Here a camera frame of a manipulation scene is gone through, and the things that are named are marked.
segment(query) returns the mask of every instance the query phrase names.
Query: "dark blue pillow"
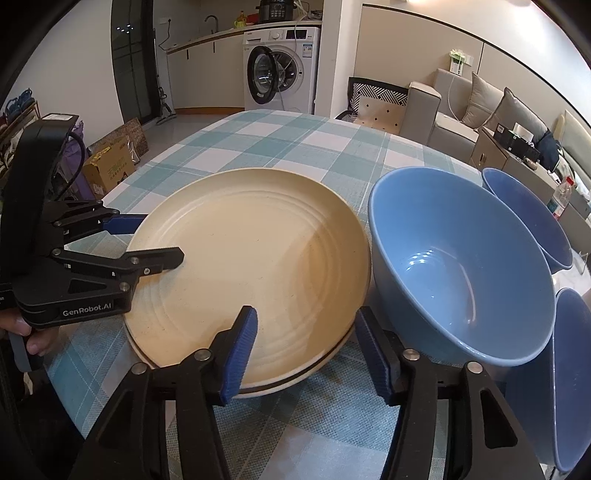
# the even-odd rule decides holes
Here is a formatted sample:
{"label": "dark blue pillow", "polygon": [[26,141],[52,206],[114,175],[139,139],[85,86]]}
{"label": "dark blue pillow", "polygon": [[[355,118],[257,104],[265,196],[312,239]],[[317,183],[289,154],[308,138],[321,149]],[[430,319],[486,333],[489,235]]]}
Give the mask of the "dark blue pillow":
{"label": "dark blue pillow", "polygon": [[548,130],[535,147],[540,152],[540,165],[546,170],[554,171],[558,163],[558,144],[552,132]]}

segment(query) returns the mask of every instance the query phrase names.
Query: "floor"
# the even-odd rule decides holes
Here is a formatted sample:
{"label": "floor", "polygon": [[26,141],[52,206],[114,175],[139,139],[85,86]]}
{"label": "floor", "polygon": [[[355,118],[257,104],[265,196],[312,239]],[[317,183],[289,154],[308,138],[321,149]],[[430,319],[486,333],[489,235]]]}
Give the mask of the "floor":
{"label": "floor", "polygon": [[154,125],[145,130],[150,150],[144,154],[140,165],[152,160],[175,143],[198,132],[202,128],[225,118],[227,115],[179,115],[161,125]]}

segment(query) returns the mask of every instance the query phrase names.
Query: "black box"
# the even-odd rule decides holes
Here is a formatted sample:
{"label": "black box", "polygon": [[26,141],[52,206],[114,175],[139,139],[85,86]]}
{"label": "black box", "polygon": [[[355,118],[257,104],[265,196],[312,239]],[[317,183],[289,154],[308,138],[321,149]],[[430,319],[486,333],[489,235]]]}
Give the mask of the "black box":
{"label": "black box", "polygon": [[521,160],[529,158],[531,161],[537,162],[540,159],[540,152],[504,125],[498,124],[496,126],[493,138],[499,142],[501,147]]}

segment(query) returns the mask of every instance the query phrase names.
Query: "yellow bottle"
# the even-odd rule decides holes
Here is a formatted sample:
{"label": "yellow bottle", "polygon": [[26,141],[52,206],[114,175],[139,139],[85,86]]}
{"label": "yellow bottle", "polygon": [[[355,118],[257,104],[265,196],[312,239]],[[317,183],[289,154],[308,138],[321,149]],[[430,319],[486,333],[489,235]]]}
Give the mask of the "yellow bottle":
{"label": "yellow bottle", "polygon": [[235,28],[246,27],[246,15],[244,14],[244,10],[240,10],[240,16],[234,22]]}

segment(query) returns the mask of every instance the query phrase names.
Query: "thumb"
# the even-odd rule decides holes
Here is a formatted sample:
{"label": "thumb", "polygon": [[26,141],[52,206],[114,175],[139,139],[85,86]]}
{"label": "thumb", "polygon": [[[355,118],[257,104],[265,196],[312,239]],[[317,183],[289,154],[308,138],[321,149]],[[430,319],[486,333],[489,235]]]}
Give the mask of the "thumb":
{"label": "thumb", "polygon": [[28,336],[31,334],[31,326],[25,322],[18,309],[0,311],[0,329],[21,336]]}

